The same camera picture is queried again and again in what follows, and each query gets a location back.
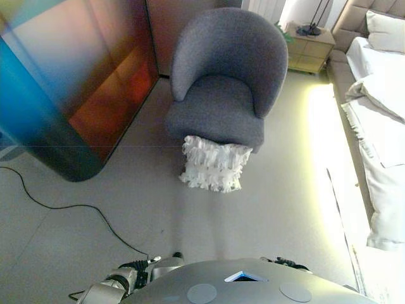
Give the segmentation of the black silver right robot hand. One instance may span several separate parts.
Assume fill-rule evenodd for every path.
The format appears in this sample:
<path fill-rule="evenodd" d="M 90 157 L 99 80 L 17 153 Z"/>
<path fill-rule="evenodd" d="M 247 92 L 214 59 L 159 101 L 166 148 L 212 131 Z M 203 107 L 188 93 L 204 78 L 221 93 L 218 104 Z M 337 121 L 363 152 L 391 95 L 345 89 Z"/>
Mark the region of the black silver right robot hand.
<path fill-rule="evenodd" d="M 306 266 L 301 265 L 301 264 L 297 264 L 292 260 L 284 259 L 284 258 L 279 257 L 279 256 L 276 257 L 275 260 L 271 260 L 271 259 L 269 259 L 269 258 L 267 258 L 265 256 L 262 256 L 259 259 L 264 261 L 264 262 L 277 263 L 277 264 L 288 266 L 288 267 L 291 267 L 291 268 L 294 268 L 294 269 L 310 272 L 310 270 Z"/>

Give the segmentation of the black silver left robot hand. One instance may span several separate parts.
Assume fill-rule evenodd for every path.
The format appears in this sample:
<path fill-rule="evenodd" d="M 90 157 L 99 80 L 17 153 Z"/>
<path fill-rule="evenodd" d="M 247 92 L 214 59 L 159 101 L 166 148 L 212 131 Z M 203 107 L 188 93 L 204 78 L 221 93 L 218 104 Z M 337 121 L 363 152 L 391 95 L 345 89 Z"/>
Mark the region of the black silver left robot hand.
<path fill-rule="evenodd" d="M 161 261 L 161 259 L 162 259 L 161 256 L 156 256 L 149 260 L 136 260 L 133 262 L 128 262 L 128 263 L 122 264 L 121 267 L 131 267 L 138 272 L 143 272 L 148 268 L 148 266 L 158 263 L 159 261 Z"/>

